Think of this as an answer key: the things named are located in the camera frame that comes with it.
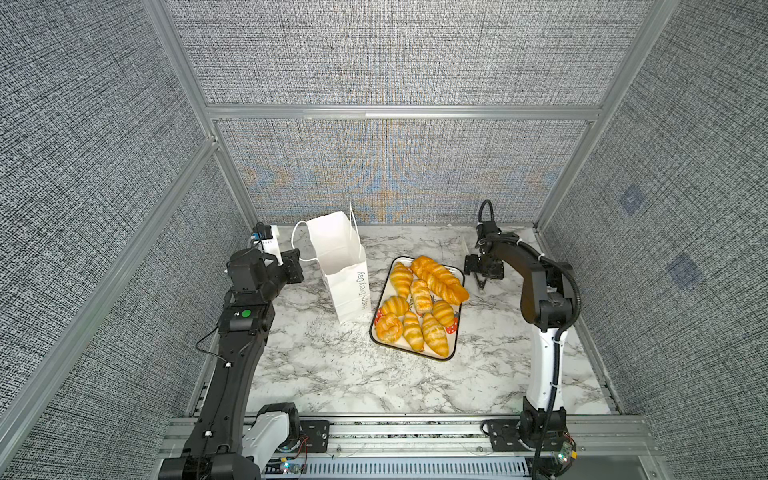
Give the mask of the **long twisted fake bread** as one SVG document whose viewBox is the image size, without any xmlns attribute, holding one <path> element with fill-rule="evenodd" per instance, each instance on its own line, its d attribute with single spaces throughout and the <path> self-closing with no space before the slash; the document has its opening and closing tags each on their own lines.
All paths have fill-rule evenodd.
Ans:
<svg viewBox="0 0 768 480">
<path fill-rule="evenodd" d="M 459 278 L 432 258 L 419 256 L 410 268 L 419 279 L 427 282 L 435 295 L 449 304 L 461 305 L 470 298 Z"/>
</svg>

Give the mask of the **white printed paper bag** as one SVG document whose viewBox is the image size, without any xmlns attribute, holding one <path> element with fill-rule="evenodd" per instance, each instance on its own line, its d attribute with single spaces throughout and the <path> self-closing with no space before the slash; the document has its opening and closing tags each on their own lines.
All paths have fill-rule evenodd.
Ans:
<svg viewBox="0 0 768 480">
<path fill-rule="evenodd" d="M 369 273 L 365 248 L 352 203 L 348 212 L 336 211 L 297 222 L 291 233 L 291 246 L 297 229 L 307 227 L 314 255 L 302 262 L 317 262 L 341 323 L 362 322 L 371 314 Z"/>
</svg>

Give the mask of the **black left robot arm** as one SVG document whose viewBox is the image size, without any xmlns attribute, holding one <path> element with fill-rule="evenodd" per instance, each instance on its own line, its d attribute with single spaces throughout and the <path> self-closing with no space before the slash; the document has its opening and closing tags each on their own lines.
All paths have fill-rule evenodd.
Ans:
<svg viewBox="0 0 768 480">
<path fill-rule="evenodd" d="M 300 251 L 280 257 L 258 248 L 235 252 L 227 263 L 232 288 L 218 322 L 217 364 L 182 453 L 165 459 L 160 479 L 259 479 L 275 452 L 299 442 L 292 403 L 268 405 L 246 432 L 245 413 L 255 369 L 275 318 L 273 301 L 287 284 L 303 281 Z"/>
</svg>

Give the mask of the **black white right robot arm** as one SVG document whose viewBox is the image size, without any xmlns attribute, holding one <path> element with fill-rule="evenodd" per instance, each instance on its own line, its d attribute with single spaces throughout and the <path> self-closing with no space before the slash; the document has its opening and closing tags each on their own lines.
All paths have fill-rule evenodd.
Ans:
<svg viewBox="0 0 768 480">
<path fill-rule="evenodd" d="M 464 272 L 478 286 L 499 279 L 508 265 L 523 280 L 520 312 L 532 327 L 531 379 L 524 396 L 518 438 L 542 450 L 565 441 L 567 411 L 561 390 L 564 343 L 581 312 L 581 296 L 572 267 L 538 252 L 491 221 L 476 227 L 478 252 L 465 258 Z"/>
</svg>

